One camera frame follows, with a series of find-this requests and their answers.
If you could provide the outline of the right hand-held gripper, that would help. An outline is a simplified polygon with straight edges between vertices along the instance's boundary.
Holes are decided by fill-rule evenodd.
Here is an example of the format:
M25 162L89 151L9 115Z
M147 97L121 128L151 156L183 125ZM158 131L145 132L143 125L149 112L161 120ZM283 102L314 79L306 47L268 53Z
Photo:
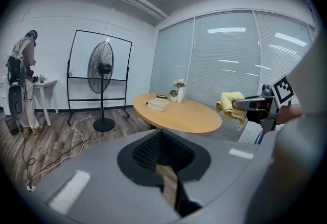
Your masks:
M293 97L291 85L286 76L282 76L271 85L264 84L260 95L233 100L232 106L247 110L248 121L261 125L264 131L271 131L277 125L300 117L300 104L292 104Z

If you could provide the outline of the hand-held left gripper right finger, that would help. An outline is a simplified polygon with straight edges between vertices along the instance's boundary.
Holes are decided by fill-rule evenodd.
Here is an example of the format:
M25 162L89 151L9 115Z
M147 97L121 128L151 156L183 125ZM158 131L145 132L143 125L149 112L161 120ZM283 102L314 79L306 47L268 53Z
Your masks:
M273 163L275 135L260 145L157 130L177 175L174 209L157 211L163 223L268 223L263 183Z

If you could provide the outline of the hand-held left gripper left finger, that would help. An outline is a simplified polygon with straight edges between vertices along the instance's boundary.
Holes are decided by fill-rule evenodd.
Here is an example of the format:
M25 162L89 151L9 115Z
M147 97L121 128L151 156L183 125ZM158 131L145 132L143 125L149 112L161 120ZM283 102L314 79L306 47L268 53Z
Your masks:
M88 148L42 179L33 195L62 221L77 223L176 223L180 216L158 187L128 179L119 151L147 134L132 134Z

